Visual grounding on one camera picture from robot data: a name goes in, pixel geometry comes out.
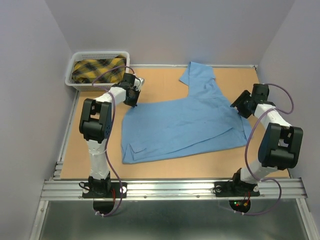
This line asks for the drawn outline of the light blue long sleeve shirt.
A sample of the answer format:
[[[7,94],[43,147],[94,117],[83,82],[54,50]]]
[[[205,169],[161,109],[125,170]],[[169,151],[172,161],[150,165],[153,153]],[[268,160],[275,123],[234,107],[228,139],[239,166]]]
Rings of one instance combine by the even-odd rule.
[[[122,162],[137,164],[246,145],[252,131],[216,83],[212,67],[190,62],[180,77],[185,98],[140,103],[122,121]]]

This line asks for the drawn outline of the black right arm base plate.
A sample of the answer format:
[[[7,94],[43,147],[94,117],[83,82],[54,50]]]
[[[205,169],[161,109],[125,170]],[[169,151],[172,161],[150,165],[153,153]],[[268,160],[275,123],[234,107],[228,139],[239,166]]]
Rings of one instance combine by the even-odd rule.
[[[229,198],[232,210],[247,213],[251,208],[251,197],[259,197],[257,184],[236,183],[233,180],[216,181],[212,189],[217,198]]]

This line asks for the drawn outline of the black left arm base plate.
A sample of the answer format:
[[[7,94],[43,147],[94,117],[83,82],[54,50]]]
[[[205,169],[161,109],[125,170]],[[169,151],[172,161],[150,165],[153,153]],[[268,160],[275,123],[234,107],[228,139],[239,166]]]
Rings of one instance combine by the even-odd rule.
[[[83,199],[93,199],[93,210],[96,215],[111,216],[120,207],[122,200],[127,197],[127,182],[84,182],[79,187],[82,189]]]

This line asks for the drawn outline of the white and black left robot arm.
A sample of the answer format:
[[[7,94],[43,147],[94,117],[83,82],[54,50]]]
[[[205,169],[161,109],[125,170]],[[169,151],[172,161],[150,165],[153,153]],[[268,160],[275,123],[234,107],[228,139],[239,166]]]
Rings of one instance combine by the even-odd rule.
[[[108,198],[115,194],[106,153],[116,106],[123,103],[136,107],[144,82],[134,73],[125,73],[122,81],[112,85],[103,95],[84,100],[79,132],[88,146],[90,174],[87,182],[79,183],[83,198]]]

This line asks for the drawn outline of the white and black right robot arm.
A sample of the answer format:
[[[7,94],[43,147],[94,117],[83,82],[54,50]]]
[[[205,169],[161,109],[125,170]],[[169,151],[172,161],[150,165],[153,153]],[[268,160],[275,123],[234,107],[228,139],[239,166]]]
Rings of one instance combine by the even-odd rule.
[[[240,168],[230,182],[235,195],[252,192],[258,182],[277,171],[293,169],[298,164],[303,130],[288,123],[281,116],[284,113],[268,100],[269,84],[255,83],[252,91],[245,90],[231,104],[244,118],[256,117],[256,128],[262,124],[265,132],[257,152],[257,159]]]

